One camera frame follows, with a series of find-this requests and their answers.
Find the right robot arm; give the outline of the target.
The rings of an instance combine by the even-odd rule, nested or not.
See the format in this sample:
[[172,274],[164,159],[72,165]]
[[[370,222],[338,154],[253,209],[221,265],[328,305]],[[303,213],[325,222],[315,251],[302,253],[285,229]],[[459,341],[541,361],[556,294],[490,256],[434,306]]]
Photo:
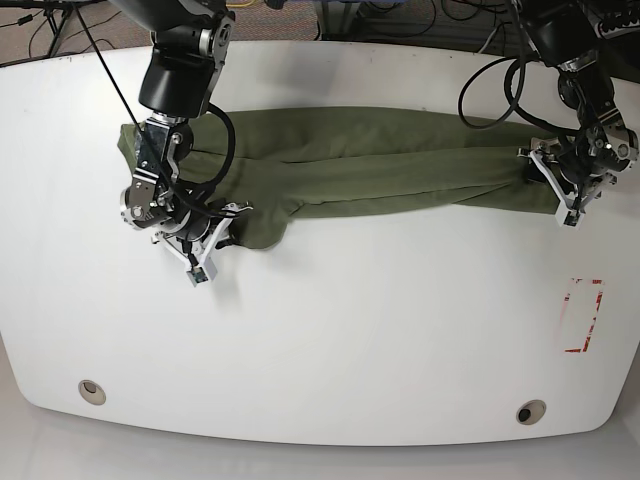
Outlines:
[[[229,243],[229,227],[247,203],[206,201],[226,177],[235,155],[236,132],[229,116],[211,104],[226,63],[235,14],[223,1],[118,1],[116,7],[150,33],[152,55],[138,101],[151,112],[134,122],[131,184],[121,194],[121,216],[136,230],[152,229],[152,240],[185,266],[194,285],[212,280],[212,251]],[[193,183],[181,179],[180,164],[191,153],[190,122],[210,115],[222,121],[227,150],[218,172]]]

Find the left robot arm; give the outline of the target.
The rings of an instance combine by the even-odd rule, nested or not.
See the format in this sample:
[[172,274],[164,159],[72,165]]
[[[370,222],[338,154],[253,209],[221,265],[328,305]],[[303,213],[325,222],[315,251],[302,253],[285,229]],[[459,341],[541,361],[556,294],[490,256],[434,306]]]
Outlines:
[[[469,200],[469,205],[515,211],[533,211],[534,186],[550,190],[542,208],[559,213],[564,225],[574,226],[586,206],[613,185],[617,173],[631,168],[639,157],[637,134],[626,127],[617,108],[614,86],[599,63],[599,26],[592,25],[577,1],[508,1],[505,4],[518,28],[519,53],[511,58],[503,81],[508,109],[490,122],[496,127],[513,113],[554,139],[533,140],[521,151],[526,175],[517,186],[505,186]],[[577,113],[579,129],[553,125],[519,105],[526,67],[541,61],[558,71],[558,92]]]

